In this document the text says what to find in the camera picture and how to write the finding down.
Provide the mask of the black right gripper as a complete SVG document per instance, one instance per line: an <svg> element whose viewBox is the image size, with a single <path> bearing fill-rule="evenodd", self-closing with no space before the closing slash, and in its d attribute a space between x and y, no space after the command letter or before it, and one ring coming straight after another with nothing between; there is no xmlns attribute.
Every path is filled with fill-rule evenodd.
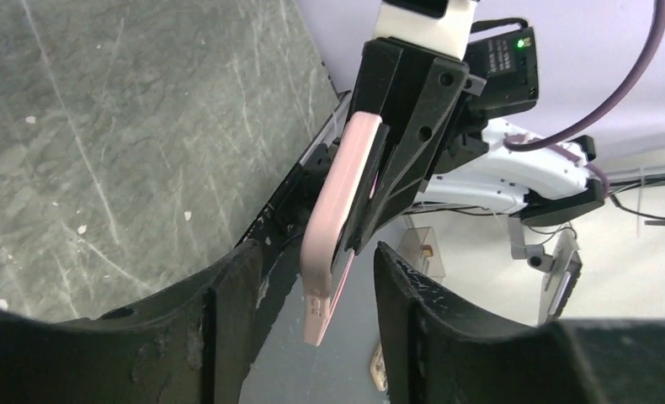
<svg viewBox="0 0 665 404"><path fill-rule="evenodd" d="M361 251L423 181L487 152L476 111L486 80L468 61L393 38L364 44L349 120L377 122L340 247Z"/></svg>

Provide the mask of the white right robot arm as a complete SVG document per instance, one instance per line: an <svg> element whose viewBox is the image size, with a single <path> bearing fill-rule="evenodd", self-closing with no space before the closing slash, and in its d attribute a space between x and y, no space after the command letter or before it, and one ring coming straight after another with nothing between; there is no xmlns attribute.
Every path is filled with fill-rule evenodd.
<svg viewBox="0 0 665 404"><path fill-rule="evenodd" d="M535 35L482 40L473 1L385 1L364 44L342 140L317 201L322 238L359 251L416 204L464 205L557 226L603 205L593 140L522 151L507 121L539 96Z"/></svg>

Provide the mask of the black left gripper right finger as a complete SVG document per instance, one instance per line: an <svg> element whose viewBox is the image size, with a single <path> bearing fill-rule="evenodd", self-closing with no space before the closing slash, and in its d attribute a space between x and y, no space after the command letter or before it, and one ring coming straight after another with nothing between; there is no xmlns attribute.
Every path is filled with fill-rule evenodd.
<svg viewBox="0 0 665 404"><path fill-rule="evenodd" d="M665 320L529 327L447 290L384 242L374 281L393 403L665 403Z"/></svg>

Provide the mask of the pink phone case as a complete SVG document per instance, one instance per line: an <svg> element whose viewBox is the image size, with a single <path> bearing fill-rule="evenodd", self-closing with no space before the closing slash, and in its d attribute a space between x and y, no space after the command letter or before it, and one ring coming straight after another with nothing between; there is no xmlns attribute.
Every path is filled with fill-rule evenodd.
<svg viewBox="0 0 665 404"><path fill-rule="evenodd" d="M378 114L359 111L352 115L306 226L300 253L305 296L303 339L313 346L321 344L347 278L344 271L338 289L333 290L338 239L381 124Z"/></svg>

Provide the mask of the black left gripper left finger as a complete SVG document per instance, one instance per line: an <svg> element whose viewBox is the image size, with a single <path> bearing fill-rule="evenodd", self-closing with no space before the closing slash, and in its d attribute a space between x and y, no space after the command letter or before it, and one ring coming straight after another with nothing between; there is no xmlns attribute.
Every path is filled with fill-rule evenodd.
<svg viewBox="0 0 665 404"><path fill-rule="evenodd" d="M97 319L0 310L0 403L236 403L263 335L263 276L279 249L247 240Z"/></svg>

